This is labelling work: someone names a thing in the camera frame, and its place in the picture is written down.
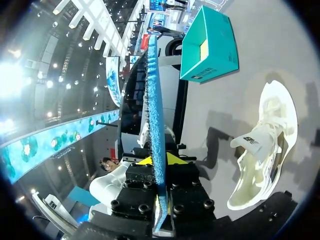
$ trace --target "teal box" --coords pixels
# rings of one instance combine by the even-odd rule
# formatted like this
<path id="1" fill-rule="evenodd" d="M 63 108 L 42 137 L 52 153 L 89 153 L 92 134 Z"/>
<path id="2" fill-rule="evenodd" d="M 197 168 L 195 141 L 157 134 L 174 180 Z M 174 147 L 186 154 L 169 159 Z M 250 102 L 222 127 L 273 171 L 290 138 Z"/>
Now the teal box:
<path id="1" fill-rule="evenodd" d="M 206 45 L 206 40 L 207 51 L 202 51 L 206 57 L 201 59 L 201 45 Z M 202 6 L 182 41 L 180 78 L 202 83 L 238 69 L 236 40 L 229 17 Z"/>

